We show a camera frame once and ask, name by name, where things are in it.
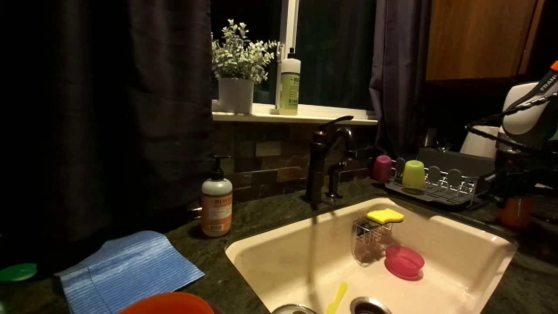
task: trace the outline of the window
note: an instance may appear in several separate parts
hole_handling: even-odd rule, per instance
[[[300,105],[357,109],[367,118],[375,9],[374,0],[213,0],[211,29],[218,38],[232,18],[247,24],[250,39],[280,42],[280,59],[295,47],[302,61]],[[268,71],[268,81],[254,88],[254,103],[276,103],[276,61]]]

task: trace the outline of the dish soap bottle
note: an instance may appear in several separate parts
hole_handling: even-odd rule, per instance
[[[225,179],[221,159],[231,156],[214,156],[215,168],[211,178],[201,186],[201,229],[212,237],[229,232],[233,212],[233,185]]]
[[[300,60],[295,59],[295,49],[290,48],[287,59],[281,61],[279,114],[296,116],[299,108]]]

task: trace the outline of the green countertop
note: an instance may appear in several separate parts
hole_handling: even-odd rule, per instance
[[[408,198],[388,194],[371,183],[369,179],[343,183],[339,187],[343,199],[321,204],[315,209],[300,198],[302,192],[235,204],[231,232],[217,239],[203,236],[197,221],[168,232],[166,236],[173,246],[205,273],[205,276],[182,291],[193,293],[219,306],[226,314],[269,314],[225,256],[227,243],[374,197],[398,198],[418,204]],[[488,205],[461,213],[448,213],[437,207],[424,205],[421,207],[489,232],[503,232],[501,234],[507,235],[510,240],[519,242],[519,250],[483,314],[555,313],[558,308],[558,228],[555,225],[539,221],[532,225],[529,232],[511,235],[502,228],[482,223],[494,219],[496,211]],[[64,297],[59,292],[55,293],[57,282],[56,278],[35,282],[2,282],[0,301],[6,304],[10,314],[68,313]]]

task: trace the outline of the white sink basin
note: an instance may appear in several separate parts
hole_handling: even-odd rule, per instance
[[[390,241],[423,256],[421,280],[395,277],[381,250],[371,263],[353,257],[352,222],[386,207],[405,215],[393,225]],[[461,314],[481,312],[515,251],[488,232],[375,198],[239,240],[225,253],[270,312],[295,303],[323,314],[345,281],[348,289],[337,314],[350,313],[358,297],[374,298],[393,314]]]

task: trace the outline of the green leaves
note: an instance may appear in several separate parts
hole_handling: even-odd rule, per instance
[[[222,29],[224,44],[221,46],[216,40],[211,43],[215,77],[250,79],[256,84],[267,80],[265,66],[274,58],[273,52],[268,50],[276,47],[277,42],[253,43],[246,37],[245,23],[228,22],[229,26]]]

